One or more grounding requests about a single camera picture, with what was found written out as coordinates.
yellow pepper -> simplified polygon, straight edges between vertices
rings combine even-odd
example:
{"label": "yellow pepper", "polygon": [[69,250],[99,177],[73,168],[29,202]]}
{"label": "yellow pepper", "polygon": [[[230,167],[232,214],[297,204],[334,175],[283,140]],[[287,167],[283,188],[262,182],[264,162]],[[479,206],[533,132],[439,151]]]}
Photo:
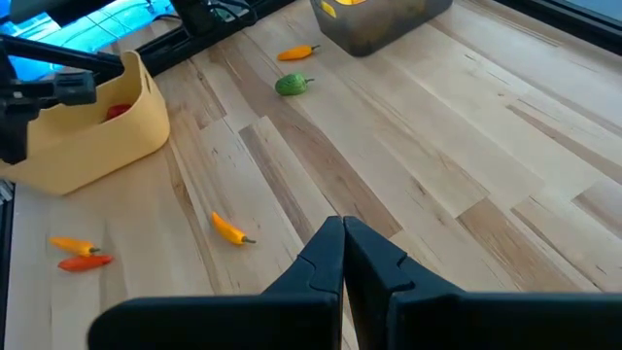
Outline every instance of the yellow pepper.
{"label": "yellow pepper", "polygon": [[67,252],[79,255],[81,257],[90,257],[95,252],[99,252],[98,248],[88,242],[68,237],[52,237],[50,243]]}
{"label": "yellow pepper", "polygon": [[240,229],[223,220],[216,212],[212,212],[212,224],[214,224],[216,231],[222,237],[233,244],[256,243],[256,241],[249,239]]}
{"label": "yellow pepper", "polygon": [[295,59],[303,59],[304,57],[310,55],[311,53],[313,53],[314,50],[316,50],[319,47],[319,45],[316,45],[314,47],[310,46],[310,45],[302,45],[299,47],[295,47],[293,49],[289,49],[285,52],[281,52],[279,53],[277,57],[278,60],[295,60]]}

green fruit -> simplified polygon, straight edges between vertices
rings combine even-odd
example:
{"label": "green fruit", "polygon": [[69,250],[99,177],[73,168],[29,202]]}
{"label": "green fruit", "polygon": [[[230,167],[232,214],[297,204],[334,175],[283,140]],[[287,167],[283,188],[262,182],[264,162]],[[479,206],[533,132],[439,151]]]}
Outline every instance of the green fruit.
{"label": "green fruit", "polygon": [[309,82],[313,79],[306,79],[300,73],[288,74],[276,82],[274,89],[283,96],[297,95],[307,90]]}

orange pepper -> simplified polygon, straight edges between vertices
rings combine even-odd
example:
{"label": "orange pepper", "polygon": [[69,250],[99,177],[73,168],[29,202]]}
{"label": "orange pepper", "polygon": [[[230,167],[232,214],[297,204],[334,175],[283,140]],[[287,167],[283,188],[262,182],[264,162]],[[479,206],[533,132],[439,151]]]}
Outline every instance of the orange pepper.
{"label": "orange pepper", "polygon": [[50,238],[50,243],[62,250],[81,257],[90,257],[93,253],[99,251],[98,248],[95,248],[95,246],[88,241],[68,237],[52,237]]}
{"label": "orange pepper", "polygon": [[313,53],[314,50],[316,50],[319,47],[319,45],[316,45],[314,47],[310,46],[310,45],[302,45],[299,47],[295,47],[293,49],[289,49],[285,52],[281,52],[279,53],[278,56],[276,56],[279,60],[295,60],[295,59],[303,59],[304,57],[310,55],[311,53]]}
{"label": "orange pepper", "polygon": [[243,245],[244,243],[256,243],[256,241],[249,239],[240,229],[223,220],[216,212],[212,212],[212,223],[216,231],[233,244]]}
{"label": "orange pepper", "polygon": [[69,272],[81,272],[103,266],[113,260],[111,256],[74,257],[58,263],[58,267]]}

wooden table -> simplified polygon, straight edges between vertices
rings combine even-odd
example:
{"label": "wooden table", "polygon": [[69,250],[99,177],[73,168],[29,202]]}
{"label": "wooden table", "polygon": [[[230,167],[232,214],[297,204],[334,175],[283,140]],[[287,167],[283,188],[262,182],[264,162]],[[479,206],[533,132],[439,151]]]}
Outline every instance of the wooden table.
{"label": "wooden table", "polygon": [[[275,60],[300,44],[322,48]],[[277,96],[293,71],[316,81]],[[622,291],[620,57],[457,0],[353,58],[298,1],[156,80],[172,123],[162,150],[63,198],[17,190],[7,349],[83,349],[93,318],[129,298],[258,293],[334,214],[466,290]],[[259,244],[222,240],[214,210]],[[59,235],[116,261],[58,270]]]}

yellow container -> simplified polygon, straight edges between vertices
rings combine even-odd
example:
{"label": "yellow container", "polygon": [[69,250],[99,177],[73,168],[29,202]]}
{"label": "yellow container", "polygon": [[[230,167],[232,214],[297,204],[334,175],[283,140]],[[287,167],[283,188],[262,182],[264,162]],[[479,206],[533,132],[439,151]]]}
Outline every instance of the yellow container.
{"label": "yellow container", "polygon": [[[0,178],[66,194],[159,149],[170,124],[164,98],[136,52],[121,56],[123,74],[97,87],[97,102],[42,110],[28,125],[28,157],[0,161]],[[108,108],[132,107],[104,122]]]}

